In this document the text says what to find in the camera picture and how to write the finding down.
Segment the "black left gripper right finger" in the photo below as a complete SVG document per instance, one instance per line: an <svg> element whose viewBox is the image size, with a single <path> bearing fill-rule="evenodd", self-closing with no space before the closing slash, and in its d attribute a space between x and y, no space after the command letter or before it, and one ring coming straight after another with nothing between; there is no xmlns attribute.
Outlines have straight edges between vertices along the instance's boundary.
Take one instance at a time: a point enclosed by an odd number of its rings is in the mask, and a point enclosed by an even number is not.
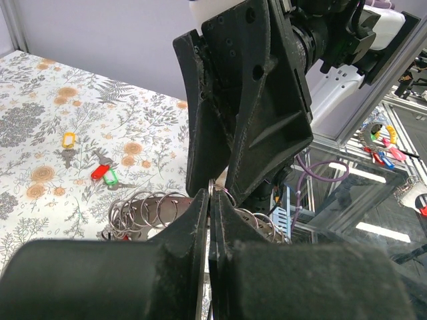
<svg viewBox="0 0 427 320"><path fill-rule="evenodd" d="M216 191L209 272L215 319L414 319L391 260L365 245L271 243Z"/></svg>

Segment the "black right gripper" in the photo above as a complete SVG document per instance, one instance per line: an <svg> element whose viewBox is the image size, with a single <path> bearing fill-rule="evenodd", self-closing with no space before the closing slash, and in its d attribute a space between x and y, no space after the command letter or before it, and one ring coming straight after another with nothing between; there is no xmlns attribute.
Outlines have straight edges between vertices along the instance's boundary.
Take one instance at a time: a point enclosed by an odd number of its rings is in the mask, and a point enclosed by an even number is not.
<svg viewBox="0 0 427 320"><path fill-rule="evenodd" d="M240 41L240 106L232 181L244 202L312 141L307 72L326 52L326 16L290 1L242 1L203 29L231 29Z"/></svg>

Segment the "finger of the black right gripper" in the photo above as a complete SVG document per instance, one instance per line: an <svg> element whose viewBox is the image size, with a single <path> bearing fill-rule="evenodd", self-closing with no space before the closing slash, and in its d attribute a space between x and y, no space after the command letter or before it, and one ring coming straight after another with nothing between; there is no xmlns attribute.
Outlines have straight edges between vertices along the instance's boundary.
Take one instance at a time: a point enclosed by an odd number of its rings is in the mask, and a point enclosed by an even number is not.
<svg viewBox="0 0 427 320"><path fill-rule="evenodd" d="M240 106L240 41L231 29L203 29L179 36L173 48L188 103L189 148L186 191L195 195L223 171L232 181L236 116Z"/></svg>

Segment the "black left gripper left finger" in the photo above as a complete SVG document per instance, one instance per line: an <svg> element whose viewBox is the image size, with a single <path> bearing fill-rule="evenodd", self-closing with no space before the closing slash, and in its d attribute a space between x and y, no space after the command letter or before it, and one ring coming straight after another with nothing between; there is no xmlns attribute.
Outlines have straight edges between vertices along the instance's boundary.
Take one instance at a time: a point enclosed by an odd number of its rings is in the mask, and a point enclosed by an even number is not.
<svg viewBox="0 0 427 320"><path fill-rule="evenodd" d="M209 194L147 241L36 240L1 278L2 319L198 319Z"/></svg>

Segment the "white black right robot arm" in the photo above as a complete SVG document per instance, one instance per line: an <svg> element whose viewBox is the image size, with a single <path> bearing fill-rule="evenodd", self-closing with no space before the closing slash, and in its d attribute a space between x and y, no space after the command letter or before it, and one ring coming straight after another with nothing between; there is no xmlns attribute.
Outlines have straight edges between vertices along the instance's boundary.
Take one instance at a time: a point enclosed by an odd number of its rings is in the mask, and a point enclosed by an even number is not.
<svg viewBox="0 0 427 320"><path fill-rule="evenodd" d="M192 1L196 28L173 41L188 102L186 190L226 172L244 202L313 139L307 72L388 68L419 18L364 1Z"/></svg>

